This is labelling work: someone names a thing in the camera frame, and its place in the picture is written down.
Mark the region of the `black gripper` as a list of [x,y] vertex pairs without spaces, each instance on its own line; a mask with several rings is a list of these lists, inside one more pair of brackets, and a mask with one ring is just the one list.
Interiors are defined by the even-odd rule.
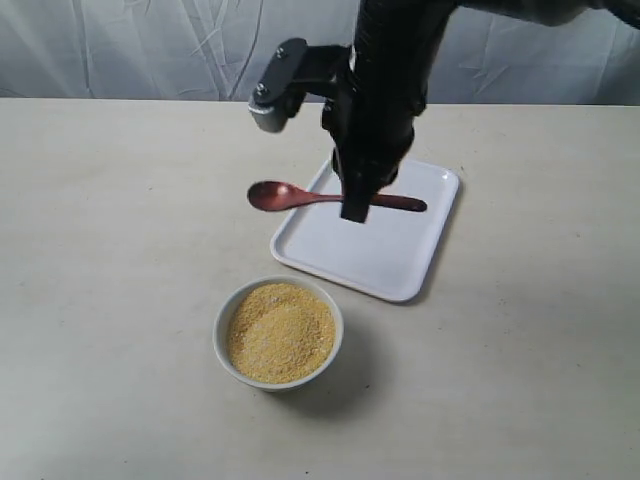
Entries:
[[414,119],[426,107],[427,76],[427,56],[410,49],[373,56],[352,49],[338,67],[322,123],[334,141],[343,219],[365,222],[374,196],[396,179],[414,140]]

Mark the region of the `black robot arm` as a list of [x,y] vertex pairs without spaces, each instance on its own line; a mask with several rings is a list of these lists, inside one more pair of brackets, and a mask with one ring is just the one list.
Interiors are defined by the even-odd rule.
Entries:
[[322,126],[334,140],[332,166],[341,217],[365,222],[374,196],[394,182],[427,103],[428,79],[447,23],[460,7],[533,23],[563,25],[604,9],[639,25],[636,1],[363,1],[354,40],[336,73]]

